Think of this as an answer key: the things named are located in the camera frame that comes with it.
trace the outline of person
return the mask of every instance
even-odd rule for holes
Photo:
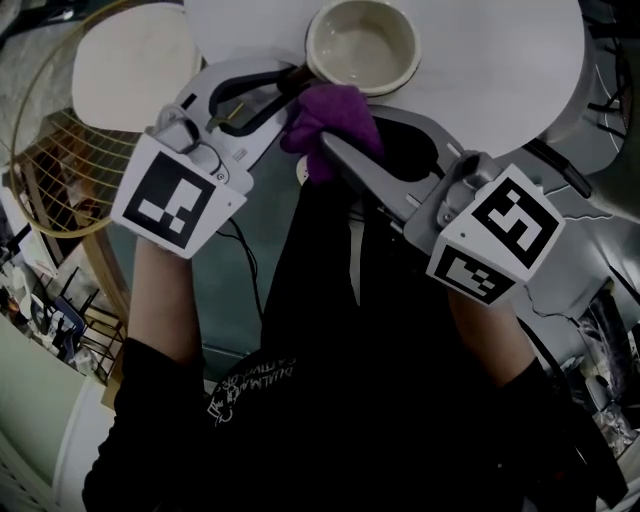
[[[512,308],[412,272],[376,210],[358,305],[353,200],[339,180],[303,186],[261,348],[206,400],[191,263],[138,240],[124,380],[88,512],[561,503],[545,496],[573,474],[575,450]]]

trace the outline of purple cloth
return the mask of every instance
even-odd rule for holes
[[[304,91],[298,102],[300,110],[285,129],[280,145],[287,153],[308,155],[307,168],[313,183],[330,181],[335,176],[320,147],[320,134],[325,130],[344,135],[374,158],[384,155],[367,99],[356,87],[318,85]]]

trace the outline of white bowl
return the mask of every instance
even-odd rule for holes
[[[418,31],[379,0],[342,0],[322,8],[307,35],[307,64],[320,78],[357,86],[367,96],[406,84],[420,64]]]

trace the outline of white table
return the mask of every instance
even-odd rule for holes
[[[235,57],[304,61],[307,27],[332,0],[186,0],[211,64]],[[540,135],[573,94],[584,57],[577,0],[390,0],[414,21],[418,73],[373,103],[424,114],[467,149],[498,157]]]

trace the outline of black sleeve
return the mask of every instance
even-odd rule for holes
[[[85,480],[87,512],[153,511],[183,492],[198,467],[201,367],[180,366],[135,340],[124,351],[115,423]]]

